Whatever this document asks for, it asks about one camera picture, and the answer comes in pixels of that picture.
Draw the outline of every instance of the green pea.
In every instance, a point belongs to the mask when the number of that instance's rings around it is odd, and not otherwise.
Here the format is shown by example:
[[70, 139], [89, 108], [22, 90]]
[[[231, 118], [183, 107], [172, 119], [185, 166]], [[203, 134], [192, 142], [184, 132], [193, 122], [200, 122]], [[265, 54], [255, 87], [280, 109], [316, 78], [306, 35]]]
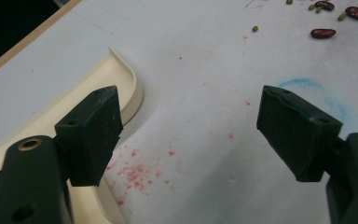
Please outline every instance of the green pea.
[[341, 15], [339, 15], [338, 20], [343, 21], [345, 19], [345, 17], [347, 17], [347, 13], [344, 12]]

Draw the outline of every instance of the beige plastic tray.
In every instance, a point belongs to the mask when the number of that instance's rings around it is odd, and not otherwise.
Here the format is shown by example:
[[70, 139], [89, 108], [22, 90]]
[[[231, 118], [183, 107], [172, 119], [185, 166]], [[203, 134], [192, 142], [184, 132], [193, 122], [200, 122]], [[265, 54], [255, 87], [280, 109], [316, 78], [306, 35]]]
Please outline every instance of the beige plastic tray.
[[[126, 124], [142, 102], [143, 88], [132, 69], [109, 48], [109, 55], [62, 97], [0, 142], [0, 168], [7, 149], [13, 143], [32, 135], [53, 137], [54, 125], [90, 92], [112, 85], [117, 86], [121, 119], [123, 125]], [[93, 191], [95, 196], [99, 196], [98, 204], [110, 222], [126, 223], [104, 180], [101, 181], [101, 186]], [[101, 217], [101, 211], [95, 210], [96, 200], [90, 188], [71, 188], [71, 197], [77, 224], [108, 223]]]

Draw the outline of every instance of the black plastic part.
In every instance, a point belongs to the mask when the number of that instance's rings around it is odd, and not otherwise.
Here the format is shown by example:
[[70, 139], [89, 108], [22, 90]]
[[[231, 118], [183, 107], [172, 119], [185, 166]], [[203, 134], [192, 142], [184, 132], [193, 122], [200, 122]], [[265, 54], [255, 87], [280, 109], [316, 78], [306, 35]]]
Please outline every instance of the black plastic part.
[[53, 0], [0, 0], [0, 57], [58, 9]]
[[341, 126], [341, 122], [290, 91], [263, 88], [257, 129], [297, 181], [321, 180], [321, 164], [337, 143]]
[[12, 145], [0, 174], [0, 223], [72, 223], [70, 214], [53, 140], [33, 136]]
[[68, 150], [73, 186], [98, 186], [123, 130], [117, 88], [89, 94], [55, 125], [55, 141]]
[[333, 224], [358, 223], [358, 133], [348, 136], [342, 156], [348, 172], [350, 188], [333, 182], [327, 185], [330, 217]]

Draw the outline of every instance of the screw hole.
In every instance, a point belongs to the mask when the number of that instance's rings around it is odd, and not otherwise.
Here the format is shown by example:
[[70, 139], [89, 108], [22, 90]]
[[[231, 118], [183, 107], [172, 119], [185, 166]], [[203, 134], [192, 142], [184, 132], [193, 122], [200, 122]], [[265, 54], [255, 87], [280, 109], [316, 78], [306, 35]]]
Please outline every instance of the screw hole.
[[29, 151], [29, 150], [39, 147], [40, 145], [42, 145], [42, 139], [32, 138], [32, 139], [28, 139], [28, 140], [22, 142], [19, 145], [18, 149], [19, 149], [19, 151]]
[[68, 125], [77, 125], [77, 119], [72, 119], [68, 122]]
[[24, 205], [16, 209], [11, 216], [11, 220], [17, 223], [21, 223], [34, 215], [34, 207], [30, 204]]

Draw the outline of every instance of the red powder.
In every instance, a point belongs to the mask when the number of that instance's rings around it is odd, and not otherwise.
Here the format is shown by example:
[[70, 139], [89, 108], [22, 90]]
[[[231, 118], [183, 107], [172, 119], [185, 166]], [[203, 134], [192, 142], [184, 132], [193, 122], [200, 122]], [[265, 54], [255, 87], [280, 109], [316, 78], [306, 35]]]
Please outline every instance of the red powder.
[[156, 170], [156, 177], [159, 178], [162, 174], [162, 171], [160, 170]]
[[132, 157], [135, 157], [136, 155], [138, 155], [139, 149], [134, 149], [131, 153]]
[[124, 197], [121, 197], [121, 198], [118, 199], [118, 201], [117, 201], [118, 205], [123, 205], [124, 202], [126, 202], [126, 198], [124, 198]]
[[126, 174], [126, 172], [129, 170], [127, 166], [123, 167], [120, 171], [118, 171], [118, 175]]
[[136, 166], [136, 169], [138, 170], [138, 172], [142, 172], [145, 169], [145, 167], [142, 164], [140, 164]]
[[136, 187], [138, 190], [144, 190], [145, 189], [145, 186], [143, 185], [143, 183], [141, 181], [135, 181], [134, 187]]
[[138, 174], [136, 173], [136, 169], [131, 169], [127, 172], [127, 180], [129, 182], [134, 181], [136, 178], [138, 178]]
[[170, 154], [170, 156], [173, 156], [173, 155], [175, 155], [175, 151], [173, 149], [171, 149], [168, 154]]

